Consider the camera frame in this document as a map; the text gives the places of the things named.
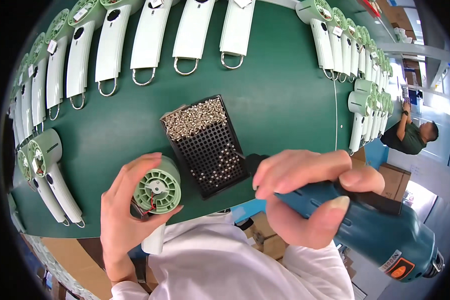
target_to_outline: fingernail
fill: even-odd
[[[339,177],[340,183],[343,186],[352,186],[355,183],[358,183],[360,179],[362,179],[362,173],[358,170],[350,170],[341,174]]]
[[[341,210],[347,210],[350,204],[350,198],[348,196],[340,196],[330,201],[330,209],[338,208]]]

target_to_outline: cardboard box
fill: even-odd
[[[382,196],[402,202],[402,197],[410,180],[411,173],[394,165],[383,163],[378,172],[383,176],[385,188]]]

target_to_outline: finger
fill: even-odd
[[[108,193],[110,193],[110,195],[114,195],[117,194],[117,190],[119,189],[120,183],[122,183],[123,180],[123,174],[132,169],[140,160],[143,159],[157,159],[157,158],[161,158],[162,157],[162,153],[161,152],[155,152],[155,153],[148,153],[148,154],[144,154],[140,157],[138,157],[137,159],[132,160],[131,162],[129,162],[128,164],[124,165],[118,175],[116,176],[115,180],[113,181],[112,185],[110,186],[110,189],[108,189]]]
[[[117,200],[123,202],[123,206],[121,206],[122,203],[118,203],[120,207],[123,207],[126,211],[128,211],[130,199],[133,196],[133,192],[135,191],[137,184],[150,169],[159,166],[161,161],[162,160],[160,158],[139,159],[135,165],[123,173],[122,182],[116,192],[119,197],[115,197]]]
[[[284,202],[267,200],[267,218],[286,243],[322,249],[335,237],[349,203],[347,196],[335,198],[320,205],[309,219],[304,219]]]
[[[279,161],[290,157],[291,155],[293,155],[295,151],[296,150],[284,150],[278,154],[275,154],[267,159],[262,160],[262,162],[260,162],[260,164],[258,165],[258,169],[257,172],[255,172],[255,176],[253,176],[252,181],[253,190],[255,191],[257,190],[257,187],[260,186],[265,174],[267,174],[267,171],[271,167],[275,166]]]
[[[276,193],[287,194],[308,183],[335,180],[340,174],[352,169],[352,160],[344,150],[333,151],[304,160],[300,165],[282,176],[276,183]]]
[[[165,224],[174,214],[177,214],[182,210],[183,205],[175,207],[172,211],[163,214],[154,214],[150,216],[144,223],[143,226],[150,229],[152,232],[156,230],[160,225]]]
[[[346,171],[338,179],[342,187],[351,192],[374,192],[380,195],[385,188],[384,177],[369,165]]]

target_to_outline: green shirt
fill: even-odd
[[[381,137],[381,142],[388,147],[403,152],[405,154],[417,155],[423,148],[427,146],[420,137],[420,128],[414,123],[405,125],[405,136],[403,140],[397,136],[397,130],[400,122],[393,125],[390,129],[385,131]]]

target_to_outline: green workbench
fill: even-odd
[[[35,39],[36,33],[46,31],[61,9],[71,9],[74,3],[74,0],[54,2],[30,40]],[[45,129],[54,128],[61,138],[60,168],[83,211],[86,227],[73,224],[66,227],[57,223],[17,167],[12,195],[28,234],[55,238],[98,237],[100,196],[110,187],[122,165],[144,153],[156,151],[175,159],[159,118],[182,104],[191,104],[208,96],[222,95],[246,155],[273,155],[284,149],[322,153],[348,150],[353,114],[348,111],[347,98],[353,84],[334,83],[324,76],[317,65],[310,26],[300,21],[294,10],[258,1],[243,65],[227,70],[220,63],[219,52],[227,1],[219,0],[213,9],[198,69],[192,75],[181,76],[174,71],[172,50],[184,4],[182,0],[170,11],[161,61],[149,86],[134,84],[129,69],[141,10],[128,21],[118,91],[108,98],[99,94],[94,82],[101,28],[95,31],[84,109],[74,110],[68,99],[64,99],[58,119],[47,119],[44,123]],[[237,57],[235,61],[231,60],[230,65],[238,62]],[[180,69],[191,70],[193,63],[192,60],[180,60]],[[150,71],[141,71],[137,77],[138,81],[146,81]],[[106,82],[104,91],[110,91],[112,85],[113,81]],[[188,174],[187,170],[181,169],[180,204],[184,208],[170,219],[169,224],[254,198],[252,179],[249,178],[203,201]]]

